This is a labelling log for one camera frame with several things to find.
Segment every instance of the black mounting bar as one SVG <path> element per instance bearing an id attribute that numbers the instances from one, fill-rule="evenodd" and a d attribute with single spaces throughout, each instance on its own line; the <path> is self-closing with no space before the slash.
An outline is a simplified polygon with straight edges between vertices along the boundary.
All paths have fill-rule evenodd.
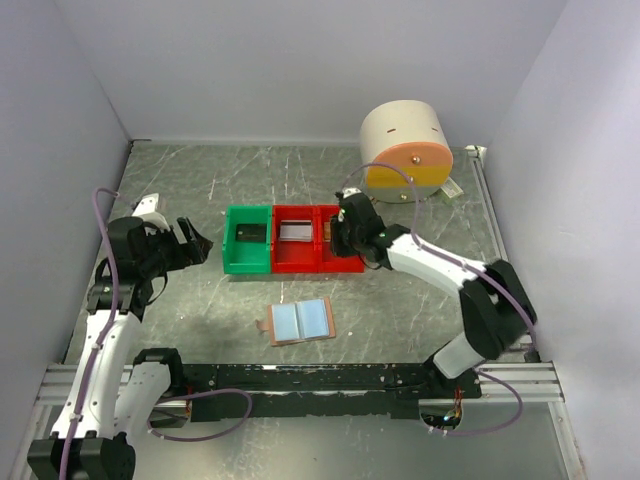
<path id="1" fill-rule="evenodd" d="M 418 419 L 422 399 L 451 399 L 460 386 L 465 398 L 482 395 L 472 370 L 442 381 L 421 363 L 327 365 L 184 365 L 187 384 L 202 392 L 222 388 L 248 391 L 251 417 L 390 415 Z M 193 402 L 191 421 L 242 417 L 234 395 Z"/>

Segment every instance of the small book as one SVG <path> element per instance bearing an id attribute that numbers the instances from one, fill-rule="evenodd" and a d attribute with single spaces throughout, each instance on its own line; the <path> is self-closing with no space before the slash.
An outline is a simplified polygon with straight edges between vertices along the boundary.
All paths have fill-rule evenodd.
<path id="1" fill-rule="evenodd" d="M 268 331 L 271 345 L 322 340 L 336 336 L 329 297 L 267 307 L 266 322 L 256 322 Z"/>

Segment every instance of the green bin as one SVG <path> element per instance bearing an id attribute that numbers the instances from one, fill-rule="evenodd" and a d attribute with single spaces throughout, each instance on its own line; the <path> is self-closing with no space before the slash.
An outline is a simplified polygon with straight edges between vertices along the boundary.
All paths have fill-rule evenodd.
<path id="1" fill-rule="evenodd" d="M 224 273 L 271 273 L 271 211 L 271 205 L 229 206 L 222 244 Z M 264 241 L 238 241 L 238 225 L 265 226 Z"/>

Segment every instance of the gray marble floor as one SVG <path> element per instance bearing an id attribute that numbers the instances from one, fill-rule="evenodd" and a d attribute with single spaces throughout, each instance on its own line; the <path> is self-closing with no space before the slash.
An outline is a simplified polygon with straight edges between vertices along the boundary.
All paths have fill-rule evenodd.
<path id="1" fill-rule="evenodd" d="M 189 217 L 215 246 L 204 265 L 170 274 L 165 293 L 147 309 L 130 359 L 142 348 L 167 346 L 177 347 L 186 363 L 415 362 L 455 336 L 462 328 L 458 301 L 406 274 L 223 273 L 228 205 L 333 203 L 333 192 L 359 164 L 357 148 L 136 144 L 120 191 L 131 199 L 160 193 L 170 223 Z M 428 198 L 419 234 L 469 258 L 497 257 L 471 160 L 463 150 L 455 152 L 451 176 L 464 196 L 450 204 L 439 194 Z M 411 223 L 413 208 L 377 205 L 387 223 L 405 225 Z M 117 205 L 112 217 L 125 213 Z M 331 297 L 335 339 L 272 347 L 255 327 L 268 304 L 325 295 Z M 67 363 L 79 359 L 85 318 L 81 313 Z"/>

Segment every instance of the white wall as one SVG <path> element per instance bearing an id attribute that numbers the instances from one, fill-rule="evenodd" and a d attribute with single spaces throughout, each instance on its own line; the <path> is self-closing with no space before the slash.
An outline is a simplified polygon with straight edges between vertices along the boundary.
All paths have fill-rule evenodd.
<path id="1" fill-rule="evenodd" d="M 487 144 L 565 0 L 56 0 L 133 138 L 351 143 L 402 98 Z"/>
<path id="2" fill-rule="evenodd" d="M 0 2 L 0 478 L 75 324 L 127 140 L 51 0 Z"/>
<path id="3" fill-rule="evenodd" d="M 640 475 L 640 3 L 571 0 L 487 176 L 591 479 Z"/>

